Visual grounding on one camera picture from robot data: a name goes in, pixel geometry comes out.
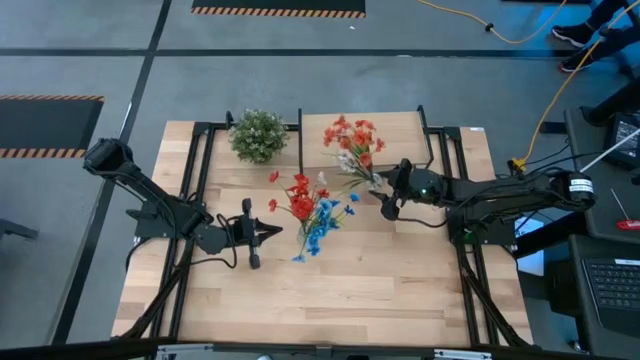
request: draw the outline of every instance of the shoe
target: shoe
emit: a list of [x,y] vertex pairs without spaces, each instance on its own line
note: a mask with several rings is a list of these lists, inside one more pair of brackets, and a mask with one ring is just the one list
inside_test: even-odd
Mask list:
[[593,36],[593,30],[585,24],[576,26],[554,26],[551,28],[551,33],[557,39],[568,41],[571,45],[578,48],[583,48],[587,45]]
[[[576,71],[576,68],[580,64],[580,61],[582,61],[582,58],[584,58],[586,54],[587,54],[586,50],[580,51],[579,53],[561,62],[558,68],[560,69],[560,71],[564,73],[572,73]],[[593,65],[593,63],[594,63],[594,60],[591,57],[591,55],[589,55],[589,58],[587,58],[587,60],[584,61],[584,63],[580,67],[580,70],[590,67],[591,65]]]

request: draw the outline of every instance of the flower bouquet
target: flower bouquet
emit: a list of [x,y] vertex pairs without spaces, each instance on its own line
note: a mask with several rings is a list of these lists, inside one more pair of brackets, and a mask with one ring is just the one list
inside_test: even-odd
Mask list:
[[[300,230],[298,231],[298,241],[301,244],[300,253],[292,261],[305,262],[304,252],[316,256],[320,252],[320,240],[322,240],[330,230],[340,229],[342,221],[350,215],[355,215],[355,211],[347,205],[341,212],[336,214],[334,208],[340,204],[339,200],[330,199],[329,191],[326,188],[317,189],[317,183],[313,189],[309,190],[309,178],[303,174],[297,174],[293,178],[296,184],[285,188],[278,179],[280,174],[275,171],[269,176],[269,181],[277,182],[289,198],[289,206],[278,205],[276,199],[269,201],[269,211],[282,209],[291,213],[300,220]],[[324,174],[318,175],[318,183],[327,185]],[[357,194],[351,194],[351,200],[360,200]]]
[[382,177],[373,172],[373,153],[382,151],[385,143],[379,137],[374,137],[375,131],[371,122],[358,120],[353,126],[344,115],[324,131],[324,146],[336,142],[340,147],[336,158],[344,171],[341,175],[355,177],[345,186],[354,188],[365,183],[370,190],[382,186]]

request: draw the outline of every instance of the black floor mat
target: black floor mat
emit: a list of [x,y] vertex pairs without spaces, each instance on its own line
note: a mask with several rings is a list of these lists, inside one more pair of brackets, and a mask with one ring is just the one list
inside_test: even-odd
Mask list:
[[193,0],[191,12],[201,15],[297,16],[359,19],[365,0]]
[[104,97],[0,96],[0,158],[79,158],[89,146]]

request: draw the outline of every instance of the keyboard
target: keyboard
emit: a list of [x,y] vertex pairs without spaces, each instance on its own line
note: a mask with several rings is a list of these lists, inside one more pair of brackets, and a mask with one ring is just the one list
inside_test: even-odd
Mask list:
[[584,259],[600,325],[640,338],[640,260]]

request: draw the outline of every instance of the orange striped tape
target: orange striped tape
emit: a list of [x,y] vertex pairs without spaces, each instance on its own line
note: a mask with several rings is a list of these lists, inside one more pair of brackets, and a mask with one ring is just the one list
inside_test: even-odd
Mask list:
[[0,100],[96,100],[104,102],[101,95],[0,95]]
[[367,14],[362,11],[253,9],[208,6],[197,6],[195,8],[192,8],[191,13],[200,15],[298,16],[350,19],[362,19],[367,16]]
[[2,149],[0,148],[0,158],[81,158],[86,149]]

